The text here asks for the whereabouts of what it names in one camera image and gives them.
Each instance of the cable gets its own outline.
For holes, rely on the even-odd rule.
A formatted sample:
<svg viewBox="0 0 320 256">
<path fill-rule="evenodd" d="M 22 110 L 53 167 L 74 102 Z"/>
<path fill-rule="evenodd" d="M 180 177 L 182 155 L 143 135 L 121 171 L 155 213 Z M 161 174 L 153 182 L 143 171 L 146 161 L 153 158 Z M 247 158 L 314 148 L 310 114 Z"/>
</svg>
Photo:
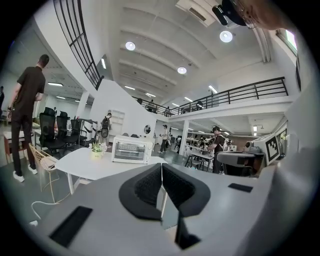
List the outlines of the cable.
<svg viewBox="0 0 320 256">
<path fill-rule="evenodd" d="M 59 203 L 48 203 L 48 202 L 42 202 L 42 201 L 35 201 L 31 204 L 31 209 L 33 211 L 33 213 L 39 218 L 39 220 L 41 220 L 40 216 L 36 213 L 35 209 L 34 209 L 34 204 L 35 203 L 42 203 L 44 205 L 48 205 L 48 206 L 52 206 L 52 205 L 58 205 Z"/>
</svg>

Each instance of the black pants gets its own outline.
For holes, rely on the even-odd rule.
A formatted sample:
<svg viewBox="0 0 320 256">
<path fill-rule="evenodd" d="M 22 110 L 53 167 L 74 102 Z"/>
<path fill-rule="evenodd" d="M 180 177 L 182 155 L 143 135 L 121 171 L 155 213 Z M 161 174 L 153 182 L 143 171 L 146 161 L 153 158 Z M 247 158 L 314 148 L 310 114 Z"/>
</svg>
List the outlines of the black pants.
<svg viewBox="0 0 320 256">
<path fill-rule="evenodd" d="M 162 140 L 161 148 L 160 148 L 160 151 L 161 151 L 161 152 L 162 152 L 162 151 L 167 152 L 166 142 L 167 142 L 166 139 L 163 139 L 163 140 Z"/>
<path fill-rule="evenodd" d="M 11 138 L 12 138 L 12 157 L 14 170 L 18 176 L 22 176 L 21 163 L 19 156 L 19 133 L 22 126 L 24 133 L 24 143 L 26 143 L 26 151 L 28 153 L 29 162 L 32 168 L 36 168 L 35 158 L 29 147 L 31 143 L 31 131 L 32 131 L 32 113 L 25 115 L 16 111 L 12 112 L 11 118 Z"/>
<path fill-rule="evenodd" d="M 222 163 L 217 160 L 217 155 L 218 155 L 218 152 L 214 154 L 214 159 L 213 159 L 213 173 L 214 174 L 220 173 L 220 168 L 222 165 Z"/>
</svg>

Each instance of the ceiling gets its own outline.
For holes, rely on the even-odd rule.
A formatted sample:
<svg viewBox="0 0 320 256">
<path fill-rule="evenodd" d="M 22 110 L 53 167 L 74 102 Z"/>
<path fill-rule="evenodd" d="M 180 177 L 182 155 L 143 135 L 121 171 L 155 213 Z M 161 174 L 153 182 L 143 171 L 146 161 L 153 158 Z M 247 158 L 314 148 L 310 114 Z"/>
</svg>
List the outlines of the ceiling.
<svg viewBox="0 0 320 256">
<path fill-rule="evenodd" d="M 37 64 L 40 55 L 47 54 L 50 61 L 43 69 L 45 80 L 46 82 L 61 83 L 63 86 L 52 86 L 46 83 L 44 93 L 70 100 L 80 100 L 83 88 L 58 61 L 59 59 L 51 51 L 47 42 L 39 38 L 33 26 L 32 22 L 29 22 L 15 39 L 4 67 L 19 77 L 26 67 Z M 93 101 L 94 99 L 89 96 L 88 104 L 92 104 Z"/>
<path fill-rule="evenodd" d="M 215 21 L 205 27 L 196 17 L 176 7 L 177 2 L 123 1 L 117 82 L 135 88 L 125 88 L 131 95 L 145 98 L 145 93 L 150 93 L 160 103 L 207 65 L 258 45 L 254 33 L 240 26 L 230 29 L 230 43 L 222 42 L 219 35 L 226 30 L 224 26 Z M 133 42 L 135 50 L 127 50 L 126 42 Z M 187 73 L 179 74 L 179 67 L 185 67 Z M 208 85 L 195 91 L 197 98 L 206 96 Z"/>
<path fill-rule="evenodd" d="M 230 134 L 253 135 L 253 126 L 257 126 L 257 134 L 263 135 L 272 133 L 284 117 L 283 112 L 222 116 L 190 121 L 189 128 L 193 129 L 193 132 L 208 133 L 212 131 L 213 126 L 219 126 Z M 170 125 L 181 130 L 184 128 L 183 121 L 171 122 Z"/>
</svg>

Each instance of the gray floor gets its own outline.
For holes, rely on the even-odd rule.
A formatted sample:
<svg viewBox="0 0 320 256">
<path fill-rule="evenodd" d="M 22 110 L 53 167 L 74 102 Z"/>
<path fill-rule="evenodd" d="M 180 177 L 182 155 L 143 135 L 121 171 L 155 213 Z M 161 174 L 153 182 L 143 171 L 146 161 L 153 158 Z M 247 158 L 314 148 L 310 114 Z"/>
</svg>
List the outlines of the gray floor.
<svg viewBox="0 0 320 256">
<path fill-rule="evenodd" d="M 23 153 L 21 153 L 21 167 L 22 172 L 25 178 L 23 183 L 18 182 L 13 178 L 13 163 L 7 164 L 5 152 L 4 152 L 4 137 L 3 131 L 10 130 L 9 127 L 0 127 L 0 182 L 1 188 L 5 192 L 8 202 L 11 204 L 13 209 L 16 211 L 18 216 L 21 217 L 23 222 L 31 222 L 37 220 L 37 217 L 32 211 L 31 204 L 35 201 L 42 201 L 46 203 L 53 203 L 50 186 L 48 186 L 43 192 L 40 188 L 40 175 L 42 175 L 42 186 L 48 183 L 47 174 L 36 174 L 33 175 L 28 170 L 28 161 L 24 158 Z M 160 150 L 160 145 L 155 145 L 154 152 L 152 156 L 161 157 L 166 160 L 169 164 L 178 164 L 183 165 L 186 163 L 187 158 L 183 157 L 170 149 L 167 150 L 167 153 L 158 153 Z M 68 179 L 64 172 L 58 170 L 58 175 L 60 179 L 53 182 L 53 193 L 56 200 L 64 198 L 69 193 Z M 74 182 L 77 180 L 77 177 L 72 177 Z M 161 206 L 162 194 L 159 193 L 157 207 Z M 54 205 L 43 205 L 35 204 L 34 209 L 36 212 L 43 218 L 48 214 Z M 172 201 L 168 197 L 166 202 L 166 207 L 163 215 L 162 226 L 164 229 L 170 228 L 177 224 L 178 211 L 173 205 Z"/>
</svg>

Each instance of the railing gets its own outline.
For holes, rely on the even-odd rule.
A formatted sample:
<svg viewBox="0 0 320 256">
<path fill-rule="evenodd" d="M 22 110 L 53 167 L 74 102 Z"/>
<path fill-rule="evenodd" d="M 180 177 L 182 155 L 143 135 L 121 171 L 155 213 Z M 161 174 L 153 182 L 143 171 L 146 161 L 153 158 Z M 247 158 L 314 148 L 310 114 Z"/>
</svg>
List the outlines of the railing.
<svg viewBox="0 0 320 256">
<path fill-rule="evenodd" d="M 89 47 L 81 0 L 53 0 L 56 16 L 64 36 L 82 70 L 98 90 L 104 78 L 100 76 Z"/>
<path fill-rule="evenodd" d="M 155 103 L 153 103 L 151 101 L 144 100 L 142 98 L 138 98 L 138 97 L 134 97 L 134 96 L 132 96 L 132 98 L 135 98 L 136 101 L 149 112 L 152 112 L 152 113 L 155 113 L 155 114 L 160 114 L 160 115 L 163 115 L 165 117 L 169 117 L 170 116 L 170 111 L 171 110 L 169 108 L 166 108 L 164 106 L 155 104 Z"/>
<path fill-rule="evenodd" d="M 169 115 L 176 116 L 243 101 L 288 96 L 284 79 L 278 77 L 225 90 L 175 107 L 170 110 Z"/>
</svg>

